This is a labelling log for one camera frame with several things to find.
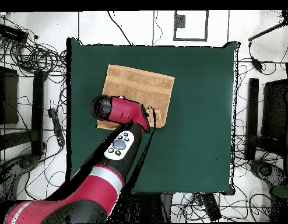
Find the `black border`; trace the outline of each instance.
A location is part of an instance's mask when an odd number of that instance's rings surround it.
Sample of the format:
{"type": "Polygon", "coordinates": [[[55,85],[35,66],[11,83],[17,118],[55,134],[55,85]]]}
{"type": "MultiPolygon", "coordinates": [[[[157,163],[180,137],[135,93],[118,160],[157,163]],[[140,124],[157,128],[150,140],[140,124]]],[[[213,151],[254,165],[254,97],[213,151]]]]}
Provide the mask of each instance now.
{"type": "Polygon", "coordinates": [[[177,17],[177,10],[175,10],[174,13],[174,34],[173,34],[173,41],[201,41],[201,42],[207,42],[208,38],[208,16],[209,16],[209,10],[206,10],[206,19],[205,19],[205,35],[204,38],[176,38],[176,17],[177,17]]]}

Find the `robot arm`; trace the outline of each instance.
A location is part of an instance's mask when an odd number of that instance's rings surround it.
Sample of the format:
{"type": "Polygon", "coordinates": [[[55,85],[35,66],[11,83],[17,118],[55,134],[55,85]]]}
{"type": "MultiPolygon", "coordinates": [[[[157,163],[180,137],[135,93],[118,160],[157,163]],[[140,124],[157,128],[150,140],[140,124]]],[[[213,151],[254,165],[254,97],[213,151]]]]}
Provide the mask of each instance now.
{"type": "Polygon", "coordinates": [[[142,134],[148,132],[149,123],[142,105],[119,97],[102,95],[94,99],[91,112],[98,119],[121,123],[122,126],[104,140],[68,183],[65,182],[47,198],[59,200],[23,201],[9,210],[5,223],[106,221],[125,185],[142,134]]]}

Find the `green tablecloth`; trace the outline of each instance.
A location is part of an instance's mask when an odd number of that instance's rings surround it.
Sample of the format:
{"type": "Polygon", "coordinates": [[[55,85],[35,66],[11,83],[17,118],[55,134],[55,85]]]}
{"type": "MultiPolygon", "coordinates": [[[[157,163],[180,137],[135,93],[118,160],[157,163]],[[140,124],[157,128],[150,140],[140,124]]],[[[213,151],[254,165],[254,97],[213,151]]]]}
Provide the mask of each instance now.
{"type": "Polygon", "coordinates": [[[110,133],[95,128],[89,105],[114,64],[175,77],[166,124],[154,133],[134,191],[228,191],[236,47],[83,46],[73,38],[72,175],[110,133]]]}

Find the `floor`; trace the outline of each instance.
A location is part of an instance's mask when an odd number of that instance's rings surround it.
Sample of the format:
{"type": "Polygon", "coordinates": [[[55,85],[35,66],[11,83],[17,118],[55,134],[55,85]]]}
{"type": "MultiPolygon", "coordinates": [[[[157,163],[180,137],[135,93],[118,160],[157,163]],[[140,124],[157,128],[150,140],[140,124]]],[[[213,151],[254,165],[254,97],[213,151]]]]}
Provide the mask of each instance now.
{"type": "MultiPolygon", "coordinates": [[[[128,40],[133,45],[155,45],[155,46],[212,46],[222,47],[228,41],[239,41],[241,43],[238,60],[239,73],[241,74],[241,86],[237,97],[237,121],[236,134],[238,136],[244,135],[245,131],[245,110],[247,97],[247,82],[249,78],[259,78],[259,101],[262,100],[263,88],[266,82],[277,79],[286,78],[285,70],[281,68],[280,64],[267,63],[266,74],[263,75],[253,69],[250,63],[248,38],[268,29],[282,19],[280,17],[280,10],[210,10],[208,19],[208,40],[201,41],[173,41],[173,25],[174,25],[174,11],[140,11],[140,12],[110,12],[111,17],[123,29],[128,40]]],[[[179,15],[186,15],[187,20],[195,20],[195,15],[201,13],[195,11],[178,11],[179,15]]],[[[107,12],[32,12],[32,13],[8,13],[7,19],[21,25],[26,29],[33,31],[39,36],[37,43],[46,43],[56,48],[60,54],[66,49],[65,41],[67,37],[77,37],[83,44],[114,44],[126,45],[128,44],[125,37],[122,35],[120,29],[112,22],[107,12]]],[[[187,29],[182,37],[187,38],[201,38],[201,24],[197,25],[196,31],[187,29]]],[[[252,42],[251,54],[260,61],[273,62],[287,62],[288,61],[288,27],[277,29],[268,33],[252,42]]],[[[54,80],[62,80],[60,76],[55,76],[54,80]]],[[[27,98],[32,99],[32,84],[31,78],[21,77],[18,86],[18,103],[27,103],[27,98]]],[[[59,100],[60,84],[47,80],[45,83],[44,93],[44,107],[52,106],[53,101],[56,104],[59,100]]],[[[259,120],[258,131],[261,127],[261,113],[263,105],[259,104],[259,120]]],[[[31,106],[18,105],[18,110],[21,113],[25,123],[31,128],[31,106]]],[[[66,128],[66,109],[65,112],[59,112],[59,119],[64,120],[64,128],[66,128]]],[[[3,130],[2,133],[9,133],[16,128],[25,128],[24,124],[19,120],[16,125],[6,125],[6,128],[14,128],[3,130]]],[[[44,141],[47,141],[50,136],[54,134],[52,130],[52,121],[48,116],[44,116],[44,141]]],[[[244,142],[239,141],[238,150],[243,149],[244,142]]],[[[29,144],[20,145],[1,152],[2,160],[9,160],[23,153],[29,153],[29,144]]],[[[58,151],[59,147],[55,137],[50,138],[48,142],[47,154],[50,156],[58,151]]],[[[260,158],[264,153],[257,152],[257,158],[260,158]]],[[[269,154],[265,157],[275,162],[276,155],[269,154]]],[[[283,160],[276,160],[279,167],[283,167],[283,160]]],[[[245,161],[236,160],[238,165],[245,161]]],[[[36,169],[31,172],[27,190],[30,195],[37,199],[45,199],[46,196],[52,194],[65,179],[64,173],[66,170],[66,150],[55,156],[55,158],[48,159],[46,163],[40,163],[36,169]]],[[[266,222],[268,217],[268,210],[270,207],[270,200],[257,193],[265,194],[269,197],[269,190],[265,182],[259,180],[249,171],[249,165],[244,164],[235,169],[234,184],[236,186],[236,194],[232,196],[223,196],[216,194],[217,201],[220,205],[220,210],[224,218],[220,221],[228,222],[253,222],[253,216],[258,222],[266,222]],[[251,215],[247,201],[253,196],[251,215]]],[[[23,190],[24,185],[28,179],[25,174],[17,189],[17,198],[19,200],[31,199],[23,190]]],[[[191,193],[176,193],[173,196],[173,206],[171,207],[172,222],[185,222],[185,218],[181,215],[181,207],[185,205],[184,210],[187,211],[188,222],[210,222],[205,211],[199,206],[195,208],[187,207],[187,203],[192,197],[191,193]]]]}

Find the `folded towel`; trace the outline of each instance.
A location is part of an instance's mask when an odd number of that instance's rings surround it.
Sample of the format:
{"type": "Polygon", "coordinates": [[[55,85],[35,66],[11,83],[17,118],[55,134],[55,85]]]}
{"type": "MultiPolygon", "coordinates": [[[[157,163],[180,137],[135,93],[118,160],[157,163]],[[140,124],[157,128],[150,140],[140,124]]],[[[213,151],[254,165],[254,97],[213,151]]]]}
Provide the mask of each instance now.
{"type": "MultiPolygon", "coordinates": [[[[174,79],[172,76],[109,64],[103,94],[124,96],[128,100],[139,102],[145,106],[150,116],[153,107],[156,127],[161,128],[166,123],[174,79]]],[[[149,125],[154,126],[153,120],[149,121],[149,125]]],[[[114,130],[117,127],[118,124],[97,120],[97,128],[114,130]]]]}

